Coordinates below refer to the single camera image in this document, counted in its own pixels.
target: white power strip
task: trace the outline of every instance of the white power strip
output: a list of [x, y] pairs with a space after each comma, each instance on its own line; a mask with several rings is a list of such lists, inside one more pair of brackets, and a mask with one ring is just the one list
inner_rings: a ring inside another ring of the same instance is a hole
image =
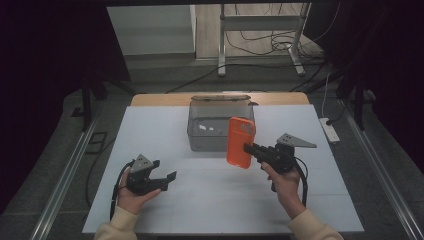
[[322, 129], [324, 129], [325, 135], [330, 143], [340, 142], [340, 138], [334, 130], [332, 125], [327, 125], [328, 118], [320, 118], [319, 119]]

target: gray container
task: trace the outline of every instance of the gray container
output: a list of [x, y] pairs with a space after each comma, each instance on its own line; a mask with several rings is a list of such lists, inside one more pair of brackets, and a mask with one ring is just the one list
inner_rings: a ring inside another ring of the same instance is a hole
[[190, 103], [187, 134], [196, 152], [226, 152], [228, 125], [232, 117], [254, 121], [247, 95], [194, 96]]

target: table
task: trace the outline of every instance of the table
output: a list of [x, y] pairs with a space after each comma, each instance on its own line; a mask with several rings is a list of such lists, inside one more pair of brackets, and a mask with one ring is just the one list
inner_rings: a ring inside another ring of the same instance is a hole
[[[146, 204], [136, 232], [157, 235], [290, 233], [287, 228], [290, 219], [275, 193], [270, 191], [270, 182], [259, 163], [252, 160], [252, 166], [245, 170], [227, 164], [225, 152], [190, 150], [186, 126], [187, 104], [192, 95], [134, 97], [126, 110], [84, 233], [95, 232], [100, 223], [109, 220], [116, 177], [123, 165], [139, 153], [151, 160], [161, 160], [161, 166], [152, 172], [151, 178], [162, 178], [172, 171], [178, 173], [167, 192]], [[309, 169], [308, 208], [338, 231], [363, 231], [314, 107], [308, 104], [306, 96], [302, 93], [248, 95], [259, 104], [254, 107], [256, 143], [274, 145], [279, 136], [288, 132], [318, 145], [316, 149], [296, 148], [296, 156], [304, 160]]]

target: sleeve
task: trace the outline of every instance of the sleeve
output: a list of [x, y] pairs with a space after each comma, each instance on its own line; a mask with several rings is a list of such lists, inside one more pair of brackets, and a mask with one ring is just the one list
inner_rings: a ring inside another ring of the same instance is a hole
[[295, 217], [288, 225], [298, 240], [341, 240], [343, 237], [331, 226], [321, 223], [309, 209]]
[[94, 236], [95, 240], [137, 240], [134, 233], [135, 223], [138, 215], [134, 215], [116, 206], [110, 223], [103, 223], [99, 226]]

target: hand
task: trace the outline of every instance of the hand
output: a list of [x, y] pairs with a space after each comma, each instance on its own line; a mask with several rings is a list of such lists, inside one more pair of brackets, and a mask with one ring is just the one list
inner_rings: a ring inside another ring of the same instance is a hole
[[288, 173], [278, 174], [269, 164], [263, 162], [262, 169], [268, 173], [268, 180], [273, 181], [277, 190], [278, 201], [291, 219], [306, 210], [297, 194], [300, 175], [295, 168]]
[[138, 215], [143, 205], [150, 199], [153, 199], [157, 195], [159, 195], [161, 190], [156, 189], [147, 193], [144, 196], [137, 196], [125, 187], [125, 185], [127, 184], [127, 178], [129, 173], [130, 169], [128, 168], [122, 175], [122, 180], [119, 184], [118, 206], [134, 215]]

